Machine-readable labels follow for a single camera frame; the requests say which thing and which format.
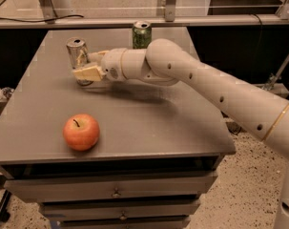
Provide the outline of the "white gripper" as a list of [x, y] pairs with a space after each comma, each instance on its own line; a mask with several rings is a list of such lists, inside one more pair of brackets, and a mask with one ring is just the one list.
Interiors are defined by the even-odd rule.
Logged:
[[113, 49], [108, 52], [81, 51], [76, 57], [76, 65], [78, 67], [83, 67], [93, 62], [100, 64], [101, 62], [102, 68], [93, 65], [73, 70], [72, 73], [77, 80], [101, 81], [106, 75], [111, 81], [125, 81], [126, 77], [122, 70], [122, 56], [125, 51], [125, 48]]

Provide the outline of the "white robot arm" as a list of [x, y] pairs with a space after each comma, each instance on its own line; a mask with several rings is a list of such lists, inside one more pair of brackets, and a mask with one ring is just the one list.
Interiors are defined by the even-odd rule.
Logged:
[[137, 79], [156, 85], [178, 81], [192, 87], [240, 127], [288, 159], [274, 229], [289, 229], [289, 100], [200, 62], [176, 43], [156, 39], [146, 49], [87, 51], [85, 41], [67, 43], [80, 81]]

